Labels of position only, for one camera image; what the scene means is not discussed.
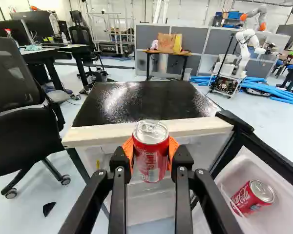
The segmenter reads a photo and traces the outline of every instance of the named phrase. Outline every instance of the red soda can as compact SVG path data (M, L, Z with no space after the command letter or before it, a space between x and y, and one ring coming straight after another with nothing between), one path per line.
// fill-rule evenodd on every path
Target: red soda can
M164 178L167 168L169 133L160 121L140 120L132 133L135 164L142 180L155 183Z
M275 192L267 184L254 179L248 181L239 191L231 197L232 202L244 215L250 215L263 206L270 206L275 201ZM231 204L234 212L239 212Z

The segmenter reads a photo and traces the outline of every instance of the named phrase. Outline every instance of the gray partition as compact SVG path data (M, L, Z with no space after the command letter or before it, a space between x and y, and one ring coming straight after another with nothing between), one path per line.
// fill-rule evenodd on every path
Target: gray partition
M136 50L136 74L145 75L147 67L147 56L143 49L148 48L152 41L161 33L181 33L182 48L191 50L193 56L188 58L187 68L192 68L191 75L211 74L209 69L217 60L219 54L224 54L227 50L230 35L236 34L239 29L228 29L221 27L180 27L158 24L136 24L135 30L135 50ZM256 32L260 42L273 42L277 45L278 51L282 50L288 42L290 36L273 34L268 32ZM234 52L240 55L240 46L233 37L229 54ZM180 56L169 55L167 60L157 59L157 55L152 55L150 60L150 70L156 72L158 77L180 77L184 59ZM247 65L247 75L266 78L275 64L278 56L252 54Z
M171 27L171 33L182 34L182 48L197 54L203 52L208 30L208 28Z
M273 65L273 62L250 60L246 65L246 75L249 77L266 78Z
M230 35L232 33L234 33L235 35L236 32L238 32L238 30L219 30L219 29L211 28L204 54L218 55L218 54L226 53L227 47L230 42ZM233 53L235 46L236 46L236 39L235 37L233 37L228 54ZM237 53L240 53L239 45L237 45L236 51Z
M157 39L158 33L169 34L169 26L136 25L136 49L149 48L152 41Z
M193 55L188 57L187 68L192 68L191 75L196 76L197 69L199 67L201 56ZM167 61L167 73L181 74L184 64L183 56L169 55Z

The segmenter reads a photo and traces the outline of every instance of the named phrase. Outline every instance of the white floor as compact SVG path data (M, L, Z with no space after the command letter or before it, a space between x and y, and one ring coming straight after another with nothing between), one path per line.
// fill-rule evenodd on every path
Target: white floor
M133 61L103 60L104 64L134 66ZM64 86L78 93L82 89L81 81L77 79L76 66L56 66ZM136 76L134 70L106 69L110 78L116 81L142 81L143 76ZM269 78L269 84L281 83L284 77L276 80ZM207 93L207 87L196 88ZM255 97L239 93L234 98L226 99L218 94L208 94L222 108L232 111L244 121L255 128L255 133L267 144L275 148L285 157L293 161L293 105L273 101L264 97ZM62 111L66 125L61 131L63 136L71 126L82 100L62 104ZM0 194L0 234L56 234L63 221L71 210L73 204L83 190L85 183L70 161L66 152L59 152L49 157L51 162L62 174L69 174L72 181L62 186L45 168L37 163L24 179L16 186L19 195L15 199L6 199ZM0 190L8 184L16 173L0 177ZM56 201L56 205L48 217L44 217L42 206L48 202ZM131 227L129 233L172 233L174 224L170 219L154 222L153 228L148 225ZM108 220L100 212L93 233L107 233Z

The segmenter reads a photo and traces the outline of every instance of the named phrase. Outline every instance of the glossy black tabletop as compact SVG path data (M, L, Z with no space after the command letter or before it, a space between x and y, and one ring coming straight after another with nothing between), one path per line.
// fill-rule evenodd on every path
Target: glossy black tabletop
M97 82L73 127L214 116L221 108L185 81Z

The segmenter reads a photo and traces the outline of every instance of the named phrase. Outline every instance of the chair base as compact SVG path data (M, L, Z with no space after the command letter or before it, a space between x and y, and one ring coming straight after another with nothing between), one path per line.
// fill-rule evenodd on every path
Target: chair base
M49 169L52 175L59 181L62 185L67 185L70 183L71 179L69 175L61 175L60 172L52 165L52 163L47 159L42 160L43 164ZM1 194L7 199L15 198L18 194L17 189L14 186L27 174L27 172L33 167L33 165L21 169L14 179L1 190Z

